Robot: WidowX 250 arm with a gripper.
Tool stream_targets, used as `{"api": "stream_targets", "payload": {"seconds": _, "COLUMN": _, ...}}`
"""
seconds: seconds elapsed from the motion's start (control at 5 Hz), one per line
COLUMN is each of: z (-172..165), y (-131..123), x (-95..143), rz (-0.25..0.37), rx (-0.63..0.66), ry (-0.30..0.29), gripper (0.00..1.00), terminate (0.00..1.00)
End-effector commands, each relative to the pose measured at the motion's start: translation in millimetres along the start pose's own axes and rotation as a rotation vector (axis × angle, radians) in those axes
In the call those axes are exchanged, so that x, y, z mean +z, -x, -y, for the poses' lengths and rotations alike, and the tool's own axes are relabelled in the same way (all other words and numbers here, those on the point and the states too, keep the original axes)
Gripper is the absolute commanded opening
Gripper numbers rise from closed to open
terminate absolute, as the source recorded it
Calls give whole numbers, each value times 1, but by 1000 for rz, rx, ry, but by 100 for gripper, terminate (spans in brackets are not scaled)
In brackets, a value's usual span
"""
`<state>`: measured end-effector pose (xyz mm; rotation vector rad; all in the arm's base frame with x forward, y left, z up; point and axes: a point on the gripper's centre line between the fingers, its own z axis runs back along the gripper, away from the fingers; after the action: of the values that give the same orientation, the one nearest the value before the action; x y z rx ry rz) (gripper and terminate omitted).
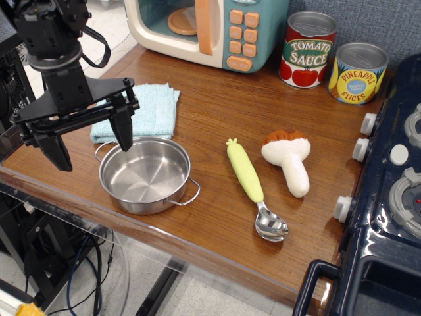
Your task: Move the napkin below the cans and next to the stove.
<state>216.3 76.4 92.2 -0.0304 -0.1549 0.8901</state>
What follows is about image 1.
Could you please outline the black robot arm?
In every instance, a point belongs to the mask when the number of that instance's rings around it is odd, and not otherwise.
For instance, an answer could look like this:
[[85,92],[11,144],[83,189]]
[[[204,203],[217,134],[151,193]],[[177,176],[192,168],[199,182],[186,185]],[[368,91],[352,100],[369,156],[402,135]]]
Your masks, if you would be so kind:
[[2,1],[1,10],[28,50],[29,65],[47,89],[12,114],[26,146],[39,148],[60,171],[72,171],[63,134],[109,121],[122,151],[133,145],[132,116],[139,108],[131,78],[94,79],[80,59],[80,37],[89,33],[85,1]]

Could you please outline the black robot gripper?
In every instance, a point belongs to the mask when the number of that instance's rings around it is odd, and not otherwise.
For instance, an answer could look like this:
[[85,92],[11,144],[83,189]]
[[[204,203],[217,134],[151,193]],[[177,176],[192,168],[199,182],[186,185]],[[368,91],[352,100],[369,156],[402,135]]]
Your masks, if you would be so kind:
[[60,171],[71,172],[72,163],[61,136],[107,120],[122,151],[131,148],[132,116],[139,107],[132,78],[90,78],[79,64],[36,70],[47,89],[11,116],[26,146],[39,147]]

